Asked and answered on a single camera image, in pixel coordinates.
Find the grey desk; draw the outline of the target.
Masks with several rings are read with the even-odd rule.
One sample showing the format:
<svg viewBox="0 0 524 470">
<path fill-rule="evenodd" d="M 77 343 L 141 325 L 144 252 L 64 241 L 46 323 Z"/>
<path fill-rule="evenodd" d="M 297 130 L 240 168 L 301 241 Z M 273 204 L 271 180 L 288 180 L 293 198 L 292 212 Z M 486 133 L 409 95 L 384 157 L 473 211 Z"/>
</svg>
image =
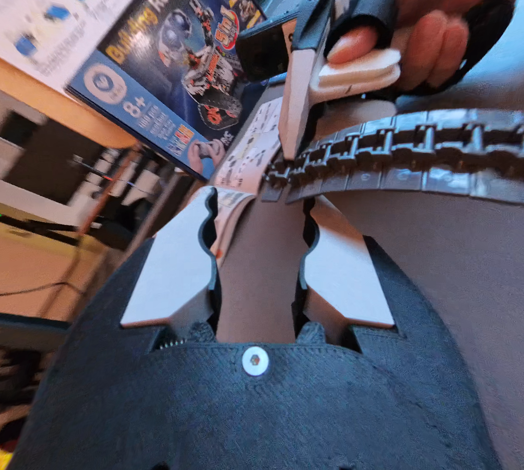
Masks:
<svg viewBox="0 0 524 470">
<path fill-rule="evenodd" d="M 474 377 L 504 469 L 523 469 L 523 206 L 399 191 L 328 195 L 423 292 Z M 292 342 L 301 202 L 245 209 L 220 271 L 220 342 Z"/>
</svg>

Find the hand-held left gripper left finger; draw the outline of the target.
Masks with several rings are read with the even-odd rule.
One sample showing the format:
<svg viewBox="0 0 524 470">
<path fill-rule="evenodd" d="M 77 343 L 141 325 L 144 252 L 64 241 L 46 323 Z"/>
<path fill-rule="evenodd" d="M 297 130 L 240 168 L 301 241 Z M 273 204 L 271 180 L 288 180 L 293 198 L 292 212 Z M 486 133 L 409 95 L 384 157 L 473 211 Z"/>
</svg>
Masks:
<svg viewBox="0 0 524 470">
<path fill-rule="evenodd" d="M 153 239 L 121 317 L 125 329 L 167 325 L 187 333 L 197 322 L 215 332 L 221 309 L 216 241 L 218 191 L 205 186 Z"/>
</svg>

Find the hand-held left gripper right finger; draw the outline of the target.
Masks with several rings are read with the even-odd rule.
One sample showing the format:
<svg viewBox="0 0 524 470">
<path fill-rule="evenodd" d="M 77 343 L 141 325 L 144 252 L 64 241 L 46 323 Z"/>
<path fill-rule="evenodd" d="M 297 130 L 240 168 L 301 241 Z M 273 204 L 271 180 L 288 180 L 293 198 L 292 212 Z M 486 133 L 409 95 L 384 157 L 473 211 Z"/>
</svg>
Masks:
<svg viewBox="0 0 524 470">
<path fill-rule="evenodd" d="M 294 306 L 296 331 L 318 322 L 325 331 L 350 325 L 393 329 L 395 321 L 361 233 L 324 196 L 304 204 L 303 239 Z"/>
</svg>

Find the wooden chair back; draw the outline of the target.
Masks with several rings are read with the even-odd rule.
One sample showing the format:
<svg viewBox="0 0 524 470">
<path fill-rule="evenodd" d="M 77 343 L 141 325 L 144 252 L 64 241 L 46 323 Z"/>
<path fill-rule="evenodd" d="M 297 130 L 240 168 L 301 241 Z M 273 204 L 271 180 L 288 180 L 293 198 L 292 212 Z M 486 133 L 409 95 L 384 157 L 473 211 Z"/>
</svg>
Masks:
<svg viewBox="0 0 524 470">
<path fill-rule="evenodd" d="M 1 91 L 93 142 L 115 149 L 138 141 L 91 107 L 1 60 Z"/>
</svg>

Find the white printed sheet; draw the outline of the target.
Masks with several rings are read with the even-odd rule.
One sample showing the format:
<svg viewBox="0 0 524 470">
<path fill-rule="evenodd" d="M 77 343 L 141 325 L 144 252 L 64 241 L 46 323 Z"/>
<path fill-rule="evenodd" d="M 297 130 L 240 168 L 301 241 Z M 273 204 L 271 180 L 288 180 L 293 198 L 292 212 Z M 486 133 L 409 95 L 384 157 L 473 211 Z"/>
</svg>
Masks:
<svg viewBox="0 0 524 470">
<path fill-rule="evenodd" d="M 64 89 L 132 0 L 1 0 L 1 59 Z"/>
</svg>

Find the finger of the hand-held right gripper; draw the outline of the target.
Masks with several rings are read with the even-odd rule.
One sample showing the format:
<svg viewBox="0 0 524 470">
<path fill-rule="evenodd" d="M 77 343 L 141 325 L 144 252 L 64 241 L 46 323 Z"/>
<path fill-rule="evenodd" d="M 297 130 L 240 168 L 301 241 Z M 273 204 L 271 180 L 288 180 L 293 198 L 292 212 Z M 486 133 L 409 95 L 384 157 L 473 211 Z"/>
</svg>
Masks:
<svg viewBox="0 0 524 470">
<path fill-rule="evenodd" d="M 309 86 L 318 53 L 313 49 L 292 51 L 285 78 L 278 133 L 285 160 L 295 159 L 310 111 Z"/>
</svg>

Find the blue robot kit box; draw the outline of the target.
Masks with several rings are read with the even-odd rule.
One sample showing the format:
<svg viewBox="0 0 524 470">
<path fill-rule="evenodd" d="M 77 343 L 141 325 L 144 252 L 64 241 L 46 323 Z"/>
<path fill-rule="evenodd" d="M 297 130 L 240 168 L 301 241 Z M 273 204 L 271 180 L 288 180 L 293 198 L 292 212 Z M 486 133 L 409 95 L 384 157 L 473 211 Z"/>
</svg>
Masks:
<svg viewBox="0 0 524 470">
<path fill-rule="evenodd" d="M 66 90 L 207 181 L 265 90 L 236 54 L 256 0 L 133 0 Z"/>
</svg>

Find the open instruction booklet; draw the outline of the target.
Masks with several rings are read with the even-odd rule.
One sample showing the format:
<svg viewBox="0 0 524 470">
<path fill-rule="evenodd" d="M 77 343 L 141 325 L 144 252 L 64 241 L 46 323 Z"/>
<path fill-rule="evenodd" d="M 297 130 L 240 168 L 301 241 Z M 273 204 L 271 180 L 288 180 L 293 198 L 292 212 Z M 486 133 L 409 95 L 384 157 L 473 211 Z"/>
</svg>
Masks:
<svg viewBox="0 0 524 470">
<path fill-rule="evenodd" d="M 216 239 L 211 247 L 220 268 L 245 208 L 259 193 L 264 173 L 280 150 L 278 132 L 282 98 L 262 104 L 240 142 L 221 165 L 214 186 L 218 214 Z"/>
</svg>

